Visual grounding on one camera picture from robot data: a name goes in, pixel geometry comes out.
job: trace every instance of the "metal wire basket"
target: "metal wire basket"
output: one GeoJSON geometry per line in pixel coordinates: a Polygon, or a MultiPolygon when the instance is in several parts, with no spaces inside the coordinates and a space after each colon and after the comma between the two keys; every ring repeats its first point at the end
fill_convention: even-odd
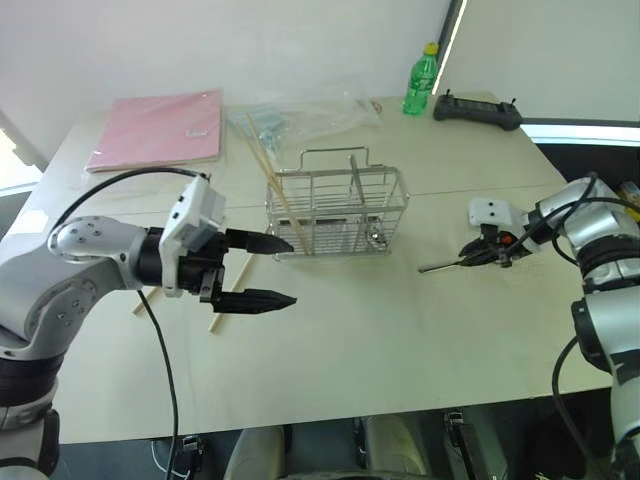
{"type": "MultiPolygon", "coordinates": [[[[369,164],[366,147],[309,149],[300,153],[297,170],[277,172],[293,216],[300,223],[310,256],[384,254],[409,203],[404,178],[395,167],[369,164]],[[349,153],[349,168],[304,170],[309,154],[349,153]],[[357,156],[364,156],[358,168],[357,156]]],[[[306,255],[290,214],[271,187],[267,190],[270,231],[306,255]]]]}

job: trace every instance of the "remote controller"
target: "remote controller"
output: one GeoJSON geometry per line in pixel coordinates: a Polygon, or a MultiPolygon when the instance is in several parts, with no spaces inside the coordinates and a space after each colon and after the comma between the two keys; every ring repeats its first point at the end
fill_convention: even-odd
{"type": "Polygon", "coordinates": [[[522,123],[522,116],[515,107],[516,99],[511,103],[479,102],[456,98],[449,93],[440,95],[433,109],[433,118],[446,120],[447,118],[464,118],[476,122],[492,123],[504,130],[515,130],[522,123]]]}

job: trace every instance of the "table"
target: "table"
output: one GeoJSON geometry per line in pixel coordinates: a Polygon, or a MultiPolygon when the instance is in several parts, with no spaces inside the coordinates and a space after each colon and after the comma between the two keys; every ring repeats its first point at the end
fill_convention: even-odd
{"type": "MultiPolygon", "coordinates": [[[[153,302],[176,377],[182,433],[549,394],[553,363],[572,336],[569,305],[581,297],[577,270],[551,249],[508,270],[490,265],[419,275],[416,267],[454,256],[478,235],[467,223],[471,198],[531,208],[561,188],[561,176],[520,131],[409,118],[397,113],[399,99],[382,104],[378,130],[310,146],[365,144],[376,161],[403,171],[412,198],[392,254],[346,261],[257,258],[244,285],[293,295],[298,303],[257,317],[230,315],[215,335],[207,332],[211,308],[196,298],[153,302]]],[[[81,172],[104,119],[94,115],[74,127],[24,211],[43,209],[54,218],[96,182],[81,172]]],[[[233,132],[225,133],[223,145],[224,163],[206,169],[228,195],[228,224],[261,230],[264,179],[233,132]]],[[[180,178],[131,179],[84,211],[162,225],[183,186],[180,178]]],[[[38,235],[9,236],[0,259],[38,235]]],[[[226,259],[230,285],[246,254],[226,259]]],[[[170,433],[160,350],[148,319],[131,314],[136,303],[133,292],[111,293],[71,346],[54,403],[62,442],[170,433]]],[[[578,353],[569,357],[563,390],[609,383],[578,353]]]]}

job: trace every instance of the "pink notebook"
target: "pink notebook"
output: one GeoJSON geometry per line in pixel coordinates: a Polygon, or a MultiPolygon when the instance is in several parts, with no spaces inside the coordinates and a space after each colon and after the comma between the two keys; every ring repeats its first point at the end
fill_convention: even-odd
{"type": "Polygon", "coordinates": [[[221,103],[219,90],[116,100],[85,170],[122,170],[215,157],[220,151],[221,103]]]}

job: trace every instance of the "plastic bottle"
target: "plastic bottle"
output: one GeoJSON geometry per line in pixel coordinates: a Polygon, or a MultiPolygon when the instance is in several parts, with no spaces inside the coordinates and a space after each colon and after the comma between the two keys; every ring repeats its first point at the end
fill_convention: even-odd
{"type": "Polygon", "coordinates": [[[402,112],[407,115],[420,115],[427,106],[433,83],[438,75],[437,43],[427,43],[424,55],[411,69],[409,88],[404,97],[402,112]]]}

